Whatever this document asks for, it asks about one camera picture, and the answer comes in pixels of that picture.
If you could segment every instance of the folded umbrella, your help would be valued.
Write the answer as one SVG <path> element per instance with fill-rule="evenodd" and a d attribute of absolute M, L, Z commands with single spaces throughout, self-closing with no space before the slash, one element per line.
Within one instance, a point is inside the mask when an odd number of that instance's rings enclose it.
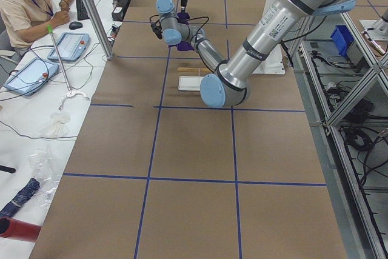
<path fill-rule="evenodd" d="M 24 186 L 24 188 L 0 211 L 0 218 L 13 217 L 15 213 L 30 200 L 39 187 L 39 181 L 35 178 L 31 178 L 27 185 Z"/>

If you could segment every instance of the clear plastic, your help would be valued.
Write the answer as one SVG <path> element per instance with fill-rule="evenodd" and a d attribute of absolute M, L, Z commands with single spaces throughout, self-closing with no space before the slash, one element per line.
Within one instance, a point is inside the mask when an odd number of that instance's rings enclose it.
<path fill-rule="evenodd" d="M 39 181 L 41 188 L 35 193 L 39 204 L 49 208 L 61 175 L 53 167 L 53 159 L 49 149 L 38 149 L 36 153 L 28 156 L 32 168 L 32 177 Z"/>
<path fill-rule="evenodd" d="M 66 124 L 70 121 L 70 114 L 67 112 L 55 112 L 51 115 L 50 122 L 41 129 L 42 136 L 47 138 L 59 138 L 69 133 Z"/>

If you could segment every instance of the white desk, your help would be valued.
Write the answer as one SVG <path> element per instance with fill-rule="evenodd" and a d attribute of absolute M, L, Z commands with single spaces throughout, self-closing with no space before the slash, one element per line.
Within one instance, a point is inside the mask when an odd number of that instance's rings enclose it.
<path fill-rule="evenodd" d="M 58 2 L 59 0 L 53 0 L 55 5 Z M 96 4 L 97 2 L 97 9 L 104 29 L 106 32 L 109 32 L 110 27 L 114 24 L 111 18 L 111 12 L 113 10 L 112 0 L 95 0 Z M 70 18 L 70 21 L 77 20 L 75 2 L 70 10 Z M 90 44 L 83 54 L 83 58 L 90 52 L 93 45 L 99 41 L 90 20 L 88 19 L 81 22 L 84 24 L 83 28 L 75 30 L 74 32 L 84 32 L 90 35 Z M 62 25 L 54 29 L 54 36 L 58 39 L 62 32 L 68 31 L 70 31 L 69 25 Z M 32 48 L 40 45 L 52 45 L 51 37 L 47 35 L 37 40 L 34 42 Z M 40 57 L 46 59 L 49 51 L 50 48 L 37 49 L 35 52 Z M 34 57 L 34 53 L 28 52 L 17 66 L 17 69 L 20 70 L 23 68 Z M 106 62 L 104 52 L 100 45 L 98 45 L 87 57 L 87 61 L 93 64 L 94 69 L 91 80 L 81 90 L 91 98 L 98 85 Z M 65 64 L 67 68 L 72 65 L 72 63 Z M 91 66 L 82 60 L 74 67 L 69 68 L 66 72 L 70 84 L 73 87 L 80 87 L 88 79 L 90 71 Z M 49 81 L 39 92 L 31 97 L 21 96 L 7 101 L 0 101 L 0 105 L 3 106 L 3 109 L 0 110 L 0 120 L 15 128 L 20 134 L 42 136 L 41 130 L 50 124 L 50 116 L 53 113 L 59 112 L 59 101 L 67 93 L 67 87 L 64 83 L 62 73 L 53 77 L 53 81 Z M 3 100 L 15 96 L 15 94 L 3 92 L 0 94 L 0 99 Z M 82 96 L 76 96 L 65 101 L 63 112 L 68 113 L 71 118 L 70 122 L 66 124 L 69 129 L 66 136 L 78 135 L 89 105 L 90 101 Z M 30 167 L 28 160 L 30 155 L 35 154 L 39 149 L 48 150 L 52 156 L 50 163 L 52 165 L 53 178 L 58 181 L 63 173 L 76 139 L 31 140 L 17 135 L 14 131 L 2 124 L 0 124 L 0 137 L 0 164 L 16 168 L 16 173 L 14 174 L 0 172 L 0 209 L 5 206 L 33 176 L 33 169 Z M 47 184 L 46 187 L 58 185 L 54 180 L 52 181 L 52 184 Z M 14 218 L 42 225 L 49 208 L 48 205 L 43 206 L 46 198 L 47 197 L 43 195 L 43 192 L 38 191 L 32 199 L 20 209 Z M 0 257 L 8 259 L 28 258 L 33 249 L 33 245 L 34 243 L 0 238 Z"/>

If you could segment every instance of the blue storage bin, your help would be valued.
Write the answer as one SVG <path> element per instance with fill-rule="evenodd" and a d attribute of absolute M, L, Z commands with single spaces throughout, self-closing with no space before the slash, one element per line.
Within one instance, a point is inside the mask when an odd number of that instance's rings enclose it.
<path fill-rule="evenodd" d="M 338 49 L 338 53 L 347 58 L 347 48 L 354 41 L 352 34 L 347 29 L 346 25 L 336 25 L 335 30 L 330 36 Z"/>

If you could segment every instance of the red cylinder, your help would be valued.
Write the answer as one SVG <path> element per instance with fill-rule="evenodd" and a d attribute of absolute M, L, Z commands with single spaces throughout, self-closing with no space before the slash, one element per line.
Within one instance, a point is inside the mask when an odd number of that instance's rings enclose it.
<path fill-rule="evenodd" d="M 14 218 L 0 218 L 0 237 L 13 240 L 35 242 L 41 226 L 19 221 Z"/>

